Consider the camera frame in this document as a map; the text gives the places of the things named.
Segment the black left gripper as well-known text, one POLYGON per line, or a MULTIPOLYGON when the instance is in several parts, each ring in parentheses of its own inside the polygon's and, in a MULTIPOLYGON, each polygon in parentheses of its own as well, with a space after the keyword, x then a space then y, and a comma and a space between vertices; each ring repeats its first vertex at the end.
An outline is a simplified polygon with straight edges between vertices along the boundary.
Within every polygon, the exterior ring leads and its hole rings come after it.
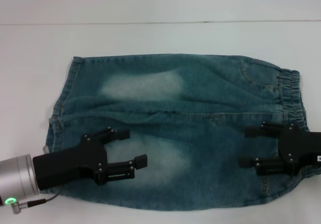
POLYGON ((108 163, 103 146, 129 138, 129 130, 116 131, 108 127, 93 134, 85 134, 84 139, 74 147, 34 157, 38 188, 46 190, 82 178, 91 179, 97 185, 134 179, 135 170, 147 167, 147 154, 124 162, 108 163))

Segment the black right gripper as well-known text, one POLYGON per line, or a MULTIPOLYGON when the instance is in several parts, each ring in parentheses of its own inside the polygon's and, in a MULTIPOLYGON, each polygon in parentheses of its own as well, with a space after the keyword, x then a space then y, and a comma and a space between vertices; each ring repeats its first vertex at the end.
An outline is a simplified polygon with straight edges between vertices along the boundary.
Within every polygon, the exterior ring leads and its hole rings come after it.
POLYGON ((291 124, 262 122, 260 126, 248 126, 245 137, 279 137, 279 157, 238 157, 238 165, 255 169, 258 176, 286 174, 297 175, 307 166, 320 167, 320 132, 309 132, 291 124))

